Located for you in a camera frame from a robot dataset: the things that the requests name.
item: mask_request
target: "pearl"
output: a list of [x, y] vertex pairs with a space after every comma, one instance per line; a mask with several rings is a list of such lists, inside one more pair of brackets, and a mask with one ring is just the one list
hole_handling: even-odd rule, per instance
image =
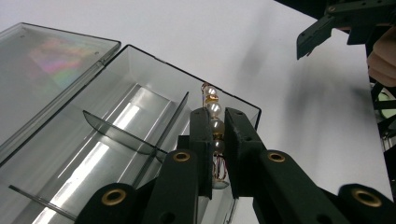
[[209, 122], [210, 128], [212, 129], [213, 135], [223, 136], [225, 131], [224, 122], [221, 119], [212, 119]]
[[212, 87], [212, 86], [205, 86], [204, 87], [204, 95], [217, 95], [218, 91], [216, 90], [216, 88]]
[[221, 113], [221, 106], [218, 102], [209, 102], [206, 104], [206, 108], [209, 111], [210, 118], [215, 119]]
[[215, 139], [213, 144], [215, 145], [215, 153], [221, 154], [224, 152], [225, 145], [222, 140]]

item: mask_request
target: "hinged lid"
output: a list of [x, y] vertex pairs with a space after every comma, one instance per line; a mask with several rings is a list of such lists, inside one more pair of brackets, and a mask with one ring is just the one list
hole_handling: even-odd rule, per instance
[[119, 41], [26, 23], [0, 33], [0, 164], [119, 48]]

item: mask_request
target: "white table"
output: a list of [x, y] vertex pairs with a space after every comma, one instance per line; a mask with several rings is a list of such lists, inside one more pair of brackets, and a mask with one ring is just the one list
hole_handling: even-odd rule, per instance
[[[0, 1], [0, 30], [21, 21], [133, 44], [260, 107], [264, 144], [320, 187], [391, 198], [364, 47], [339, 31], [297, 61], [297, 35], [315, 20], [270, 0]], [[257, 223], [251, 200], [233, 223]]]

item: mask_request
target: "person's hand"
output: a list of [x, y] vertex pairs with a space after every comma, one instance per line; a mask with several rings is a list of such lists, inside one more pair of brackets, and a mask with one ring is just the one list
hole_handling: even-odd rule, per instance
[[367, 64], [370, 77], [384, 86], [396, 86], [396, 27], [391, 27], [375, 42]]

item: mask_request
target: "screw hole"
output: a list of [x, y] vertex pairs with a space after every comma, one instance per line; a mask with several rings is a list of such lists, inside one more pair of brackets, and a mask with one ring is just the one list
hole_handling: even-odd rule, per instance
[[176, 219], [175, 214], [170, 213], [170, 212], [163, 213], [160, 217], [160, 221], [162, 224], [172, 223], [175, 221], [175, 219]]
[[183, 160], [183, 159], [186, 159], [187, 156], [185, 154], [177, 154], [176, 158], [178, 158], [179, 160]]
[[107, 199], [112, 201], [112, 200], [116, 200], [121, 196], [121, 194], [119, 192], [112, 192], [109, 195], [107, 195]]
[[375, 201], [375, 199], [373, 197], [371, 197], [370, 195], [368, 195], [368, 194], [360, 193], [359, 197], [361, 197], [361, 199], [363, 199], [364, 201], [367, 201], [367, 202], [370, 202], [370, 203]]
[[282, 160], [282, 157], [280, 157], [279, 155], [271, 155], [271, 159], [279, 161]]
[[332, 224], [332, 220], [328, 216], [325, 216], [325, 215], [319, 215], [317, 217], [317, 221], [320, 224]]

